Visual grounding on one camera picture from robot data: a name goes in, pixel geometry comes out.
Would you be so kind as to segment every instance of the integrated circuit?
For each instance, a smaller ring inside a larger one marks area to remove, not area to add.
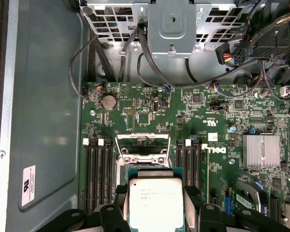
[[[149,114],[147,113],[138,114],[137,123],[146,125],[149,124]]]
[[[243,100],[235,100],[234,101],[234,109],[235,110],[242,110],[244,107],[244,102]]]
[[[281,178],[273,178],[272,180],[272,185],[274,188],[281,188],[282,187],[282,183],[281,183]]]
[[[201,94],[193,94],[192,95],[192,103],[202,103]]]

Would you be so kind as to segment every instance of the chip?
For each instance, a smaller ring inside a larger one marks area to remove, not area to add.
[[[273,178],[272,185],[274,188],[281,188],[282,187],[281,178]]]
[[[149,124],[149,114],[140,113],[138,115],[138,124]]]
[[[235,100],[234,101],[234,109],[235,110],[242,110],[243,109],[243,101],[242,100]]]
[[[202,102],[201,94],[193,94],[192,103],[201,103],[201,102]]]
[[[237,134],[236,133],[230,133],[229,138],[234,140],[237,139]]]
[[[177,117],[177,124],[183,124],[184,118],[183,117]]]

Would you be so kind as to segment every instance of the metal bracket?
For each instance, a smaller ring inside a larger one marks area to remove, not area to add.
[[[196,5],[157,0],[148,6],[148,43],[153,55],[187,57],[196,41]]]
[[[125,147],[120,148],[118,141],[121,139],[167,139],[168,146],[163,148],[159,154],[148,154],[146,156],[140,154],[130,154]],[[119,151],[119,165],[124,164],[137,164],[137,163],[150,163],[155,165],[161,165],[164,167],[170,167],[169,153],[171,137],[168,134],[153,134],[153,133],[132,133],[132,134],[118,134],[115,138],[115,142]]]

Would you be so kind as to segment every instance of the cable connector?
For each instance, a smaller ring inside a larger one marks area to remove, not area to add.
[[[242,65],[252,54],[253,45],[251,42],[241,41],[233,52],[234,64]]]
[[[226,63],[224,54],[225,53],[228,53],[228,54],[231,53],[230,52],[230,45],[228,44],[228,42],[225,42],[221,46],[217,47],[215,49],[215,52],[216,52],[216,56],[217,56],[219,64],[224,65]]]
[[[274,64],[286,64],[287,61],[284,59],[278,59],[278,58],[269,58],[269,62]]]
[[[236,7],[241,7],[241,6],[249,6],[252,4],[257,3],[259,0],[235,0],[234,4]]]

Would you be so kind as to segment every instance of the blue connector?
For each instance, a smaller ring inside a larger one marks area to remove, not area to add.
[[[232,202],[232,198],[229,197],[229,196],[225,196],[225,199],[224,199],[224,211],[226,212],[227,215],[232,215],[231,202]]]
[[[249,134],[256,134],[257,133],[257,131],[255,130],[255,129],[249,129],[249,132],[248,132]]]

